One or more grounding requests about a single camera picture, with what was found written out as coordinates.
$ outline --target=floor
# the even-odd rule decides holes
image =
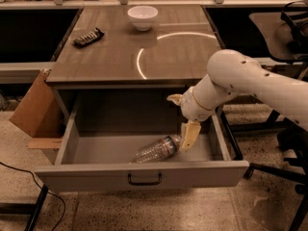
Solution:
[[[49,165],[40,150],[29,150],[30,138],[9,118],[15,101],[0,112],[0,161],[33,171]],[[270,108],[263,104],[232,104],[224,107],[231,123],[258,122]],[[292,151],[277,148],[276,131],[237,134],[249,162],[291,168],[283,162]],[[0,202],[35,202],[39,188],[30,174],[0,166]],[[56,230],[288,230],[302,196],[295,183],[260,171],[242,179],[237,187],[136,192],[61,193],[66,210]],[[64,210],[63,203],[47,195],[35,230],[52,230]],[[24,230],[27,216],[0,215],[1,231]],[[308,218],[300,230],[307,230]]]

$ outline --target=gray drawer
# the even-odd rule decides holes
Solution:
[[[83,90],[55,165],[37,176],[56,192],[236,186],[247,161],[232,161],[213,115],[188,152],[159,163],[134,163],[136,151],[179,133],[183,117],[166,101],[184,90]]]

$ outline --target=robotic arm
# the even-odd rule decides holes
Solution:
[[[254,59],[234,50],[216,52],[207,64],[208,74],[183,95],[167,100],[181,107],[188,123],[182,125],[184,150],[190,149],[217,106],[239,93],[248,93],[308,131],[308,83],[269,72]]]

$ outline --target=clear plastic bottle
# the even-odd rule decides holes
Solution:
[[[180,147],[181,137],[166,136],[141,148],[136,153],[137,163],[158,162],[175,154]]]

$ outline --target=bowl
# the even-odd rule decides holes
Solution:
[[[156,20],[158,10],[151,6],[136,6],[128,10],[132,24],[140,31],[149,30]]]

